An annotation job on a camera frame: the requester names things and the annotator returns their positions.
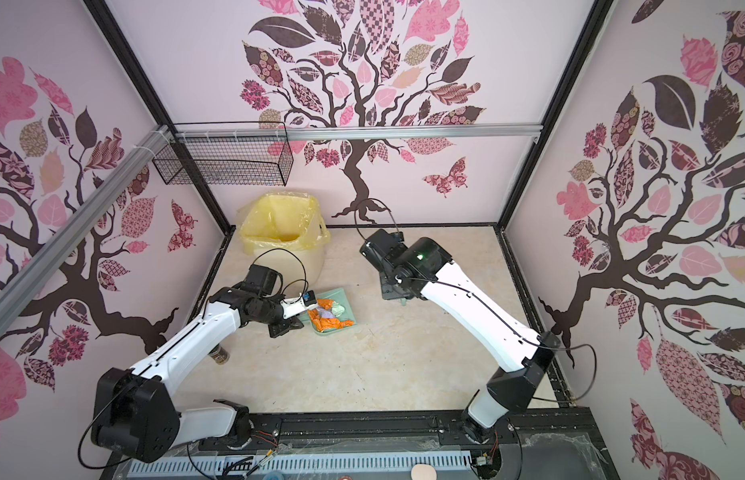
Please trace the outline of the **mint green dustpan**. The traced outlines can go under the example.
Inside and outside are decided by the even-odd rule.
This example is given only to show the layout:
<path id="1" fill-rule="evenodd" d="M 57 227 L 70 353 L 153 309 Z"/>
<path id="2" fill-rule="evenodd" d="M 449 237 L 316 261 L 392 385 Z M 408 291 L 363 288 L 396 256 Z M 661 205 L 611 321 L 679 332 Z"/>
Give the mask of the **mint green dustpan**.
<path id="1" fill-rule="evenodd" d="M 348 330 L 356 325 L 356 317 L 348 302 L 346 291 L 336 288 L 316 294 L 318 307 L 298 316 L 304 326 L 310 327 L 320 336 L 329 336 Z"/>

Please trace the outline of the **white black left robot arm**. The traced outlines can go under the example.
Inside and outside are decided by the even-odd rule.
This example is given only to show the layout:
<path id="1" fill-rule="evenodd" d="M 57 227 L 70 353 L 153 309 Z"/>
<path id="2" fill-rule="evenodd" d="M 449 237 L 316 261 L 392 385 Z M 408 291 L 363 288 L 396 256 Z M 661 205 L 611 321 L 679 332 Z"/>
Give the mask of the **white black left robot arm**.
<path id="1" fill-rule="evenodd" d="M 278 338 L 302 328 L 300 314 L 316 308 L 310 288 L 288 298 L 276 290 L 282 274 L 250 266 L 238 284 L 218 290 L 167 344 L 128 369 L 112 368 L 98 380 L 94 418 L 82 436 L 130 459 L 152 463 L 172 448 L 208 438 L 240 446 L 252 437 L 250 410 L 228 400 L 180 410 L 174 394 L 218 344 L 251 323 Z"/>

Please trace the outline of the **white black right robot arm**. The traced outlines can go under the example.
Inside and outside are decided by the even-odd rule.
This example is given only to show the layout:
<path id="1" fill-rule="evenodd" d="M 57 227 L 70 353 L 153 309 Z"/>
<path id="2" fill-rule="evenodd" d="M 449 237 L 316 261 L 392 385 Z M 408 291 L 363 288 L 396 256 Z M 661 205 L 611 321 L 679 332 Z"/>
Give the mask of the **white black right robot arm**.
<path id="1" fill-rule="evenodd" d="M 380 273 L 384 298 L 437 304 L 496 360 L 496 373 L 462 414 L 470 440 L 487 442 L 500 419 L 528 409 L 560 347 L 555 334 L 536 332 L 516 320 L 431 238 L 408 246 L 401 232 L 380 229 L 364 240 L 360 254 Z"/>

